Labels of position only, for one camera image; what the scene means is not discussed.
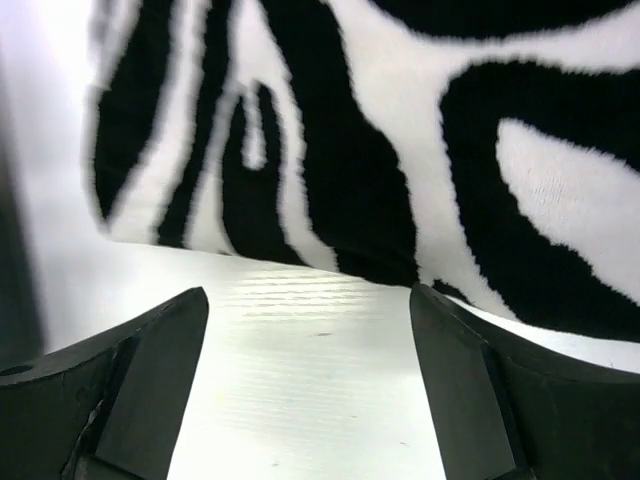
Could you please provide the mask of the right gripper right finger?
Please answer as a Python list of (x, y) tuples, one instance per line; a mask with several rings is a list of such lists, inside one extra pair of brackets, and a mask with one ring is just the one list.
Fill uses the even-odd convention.
[(425, 285), (410, 316), (446, 478), (638, 478), (638, 374), (537, 345)]

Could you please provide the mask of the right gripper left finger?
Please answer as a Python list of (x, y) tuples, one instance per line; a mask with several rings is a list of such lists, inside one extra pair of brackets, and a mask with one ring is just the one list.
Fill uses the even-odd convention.
[(2, 369), (2, 478), (167, 478), (208, 315), (205, 291), (192, 288)]

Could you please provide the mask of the zebra print fluffy pouch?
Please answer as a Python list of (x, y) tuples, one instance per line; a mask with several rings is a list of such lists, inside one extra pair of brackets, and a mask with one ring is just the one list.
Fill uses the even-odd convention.
[(635, 1), (99, 1), (114, 239), (639, 337)]

